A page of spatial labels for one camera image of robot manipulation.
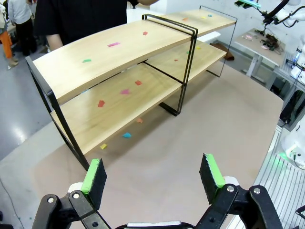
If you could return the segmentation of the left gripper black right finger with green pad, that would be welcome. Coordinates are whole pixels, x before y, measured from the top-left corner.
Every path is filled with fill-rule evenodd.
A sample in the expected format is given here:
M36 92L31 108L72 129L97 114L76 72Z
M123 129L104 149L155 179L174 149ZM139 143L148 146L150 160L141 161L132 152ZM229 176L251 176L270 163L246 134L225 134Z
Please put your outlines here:
M238 215L246 229L281 229L282 224L265 187L226 183L212 154L203 154L199 170L210 204L196 229L219 229L228 215Z

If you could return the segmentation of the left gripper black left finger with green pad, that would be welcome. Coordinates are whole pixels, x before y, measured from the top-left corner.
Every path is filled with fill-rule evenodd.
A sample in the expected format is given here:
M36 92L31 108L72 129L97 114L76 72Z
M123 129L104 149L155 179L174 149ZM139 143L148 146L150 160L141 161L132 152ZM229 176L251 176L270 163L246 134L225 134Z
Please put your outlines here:
M107 175L102 159L93 159L79 189L73 188L59 198L55 194L42 197L33 229L68 229L80 221L86 229L109 229L98 212Z

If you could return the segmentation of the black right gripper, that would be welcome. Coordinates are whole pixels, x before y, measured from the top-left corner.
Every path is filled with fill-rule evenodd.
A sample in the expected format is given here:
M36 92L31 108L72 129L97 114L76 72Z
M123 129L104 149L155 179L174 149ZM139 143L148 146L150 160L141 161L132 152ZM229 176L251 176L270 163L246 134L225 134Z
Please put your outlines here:
M278 13L277 10L273 10L271 12L263 11L263 24L270 24L273 21L277 21L276 14Z

